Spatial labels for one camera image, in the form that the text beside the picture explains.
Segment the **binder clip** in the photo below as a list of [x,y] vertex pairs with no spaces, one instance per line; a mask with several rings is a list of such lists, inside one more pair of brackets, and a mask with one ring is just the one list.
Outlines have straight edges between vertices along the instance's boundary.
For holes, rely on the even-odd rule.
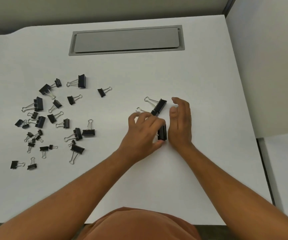
[[52,113],[52,111],[53,111],[54,109],[57,109],[57,108],[60,108],[60,107],[62,107],[62,104],[61,104],[59,101],[54,100],[53,106],[48,110],[48,112],[49,112],[49,113]]
[[16,169],[17,167],[24,167],[24,166],[25,166],[25,162],[19,163],[19,161],[12,161],[10,169]]
[[76,142],[73,140],[73,141],[69,144],[69,147],[70,147],[71,145],[76,145]]
[[18,121],[15,123],[15,125],[16,125],[17,127],[20,127],[20,126],[23,124],[23,122],[24,122],[24,121],[22,121],[22,120],[18,120]]
[[27,113],[27,116],[31,116],[31,119],[36,119],[36,117],[38,116],[38,112],[34,112],[34,113]]
[[79,87],[79,88],[86,88],[86,76],[85,76],[85,74],[79,75],[78,79],[76,79],[74,81],[67,82],[66,86],[67,87],[76,86],[76,87]]
[[76,140],[76,141],[78,141],[78,140],[81,140],[82,139],[82,134],[81,134],[81,130],[80,130],[80,128],[75,128],[74,130],[73,130],[73,134],[71,134],[69,137],[64,137],[64,141],[65,142],[68,142],[69,140]]
[[82,98],[82,97],[83,97],[83,96],[80,94],[80,95],[78,95],[78,96],[76,96],[76,97],[69,96],[69,97],[67,97],[67,99],[68,99],[70,105],[73,105],[73,104],[75,104],[75,101],[76,101],[76,100],[78,100],[79,98]]
[[22,128],[23,128],[23,129],[27,129],[27,128],[29,128],[29,127],[30,127],[30,125],[28,124],[28,121],[27,121],[27,120],[24,120],[23,125],[22,125]]
[[58,113],[58,114],[56,114],[56,115],[53,115],[53,114],[49,114],[47,117],[49,118],[49,120],[50,120],[50,122],[53,124],[55,121],[56,121],[56,119],[58,118],[58,117],[60,117],[61,115],[63,115],[64,113],[61,111],[60,113]]
[[25,138],[24,142],[27,142],[29,138],[32,138],[34,136],[31,132],[28,132],[26,135],[27,137]]
[[35,124],[35,127],[38,127],[38,128],[43,128],[44,122],[45,122],[44,116],[39,116],[35,120],[29,119],[29,124]]
[[31,153],[31,149],[32,149],[32,147],[35,146],[35,143],[29,142],[28,146],[29,146],[29,149],[27,150],[27,153]]
[[42,130],[41,130],[41,129],[40,129],[40,130],[38,130],[38,133],[36,133],[36,134],[33,136],[33,138],[37,137],[38,135],[40,135],[40,136],[42,136],[42,135],[43,135],[43,132],[42,132]]
[[42,158],[45,159],[46,158],[46,152],[48,151],[48,147],[40,147],[40,151],[42,152]]
[[28,170],[37,168],[36,163],[34,163],[34,159],[35,159],[35,157],[31,157],[31,164],[27,166]]
[[39,141],[39,142],[43,142],[42,138],[40,135],[38,135],[37,137],[33,138],[32,140],[34,140],[34,143],[35,143],[35,140]]
[[145,102],[149,102],[151,105],[154,106],[154,109],[152,110],[151,114],[154,116],[158,116],[159,113],[162,111],[162,109],[164,108],[165,104],[167,103],[166,100],[162,100],[160,99],[159,101],[150,99],[149,97],[144,98]]
[[65,119],[65,120],[63,120],[62,123],[56,124],[55,127],[56,128],[63,127],[64,129],[69,129],[70,128],[70,120],[69,119]]
[[43,100],[39,97],[36,97],[36,99],[33,99],[33,103],[26,106],[26,107],[22,107],[22,112],[25,112],[27,110],[33,110],[35,112],[41,111],[43,110]]
[[137,113],[143,113],[143,112],[147,112],[147,111],[141,109],[140,107],[137,107],[137,109],[135,109],[135,112],[137,112]]
[[58,146],[50,145],[48,148],[49,148],[50,150],[52,150],[52,149],[57,149]]
[[108,87],[106,89],[100,88],[100,89],[98,89],[98,92],[101,95],[101,97],[104,97],[104,96],[106,96],[106,93],[110,90],[112,90],[112,87]]
[[73,153],[72,153],[72,158],[71,158],[71,160],[69,161],[69,163],[72,164],[72,165],[74,165],[74,161],[75,161],[76,157],[78,156],[78,154],[82,154],[84,150],[85,150],[85,149],[82,148],[82,147],[79,147],[79,146],[77,146],[77,145],[72,145],[71,151],[73,151]]
[[87,127],[86,127],[86,129],[83,130],[82,136],[95,136],[95,130],[92,129],[92,123],[93,123],[92,119],[88,120]]
[[35,142],[36,142],[36,139],[35,139],[35,138],[33,138],[32,140],[29,140],[28,142],[31,142],[31,143],[34,143],[34,144],[35,144]]
[[167,140],[167,130],[166,125],[163,125],[158,131],[157,131],[157,139],[158,140]]
[[61,87],[61,86],[62,86],[61,81],[60,81],[58,78],[56,78],[55,81],[54,81],[54,83],[53,83],[50,87],[51,87],[51,88],[55,88],[55,87],[59,88],[59,87]]
[[55,99],[56,96],[54,96],[54,94],[51,92],[51,86],[48,84],[45,84],[40,90],[40,93],[42,93],[43,95],[47,95],[50,96],[51,99]]

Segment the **right hand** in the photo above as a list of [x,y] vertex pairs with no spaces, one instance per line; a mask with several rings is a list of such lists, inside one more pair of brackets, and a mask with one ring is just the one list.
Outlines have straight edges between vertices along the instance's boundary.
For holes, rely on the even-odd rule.
[[170,108],[170,128],[168,139],[170,144],[180,152],[181,149],[192,146],[192,117],[189,103],[180,98],[173,97],[178,107]]

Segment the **white desk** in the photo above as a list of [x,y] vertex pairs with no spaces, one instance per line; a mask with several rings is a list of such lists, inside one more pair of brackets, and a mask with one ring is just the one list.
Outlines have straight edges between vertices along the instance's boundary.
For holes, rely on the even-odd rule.
[[[110,55],[68,56],[73,31],[148,26],[182,25],[184,51]],[[87,76],[87,89],[67,88],[80,74]],[[42,97],[44,112],[52,106],[38,90],[55,78],[63,87],[54,88],[71,129],[55,129],[46,118],[43,143],[31,154],[23,140],[28,131],[14,126],[28,118],[21,107]],[[101,98],[98,88],[111,86]],[[67,96],[83,95],[75,105]],[[191,104],[194,144],[232,176],[270,200],[224,16],[138,20],[111,23],[30,27],[0,36],[0,222],[45,198],[109,156],[120,144],[127,118],[140,106],[150,111],[144,97],[168,101],[160,114],[169,125],[171,97]],[[94,120],[96,138],[78,141],[85,148],[75,165],[63,138],[72,128],[85,129]],[[41,159],[39,146],[58,145]],[[38,169],[10,169],[12,160]],[[121,206],[169,213],[192,224],[224,224],[194,174],[166,144],[132,167],[106,194],[87,222],[93,222]]]
[[276,206],[288,215],[288,134],[260,141]]

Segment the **left hand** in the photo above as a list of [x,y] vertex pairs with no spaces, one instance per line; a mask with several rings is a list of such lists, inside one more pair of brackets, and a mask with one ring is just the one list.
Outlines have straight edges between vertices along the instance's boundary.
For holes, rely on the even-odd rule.
[[128,132],[117,151],[133,163],[144,159],[164,144],[162,140],[153,143],[153,139],[162,125],[166,125],[165,120],[149,112],[131,114],[128,118]]

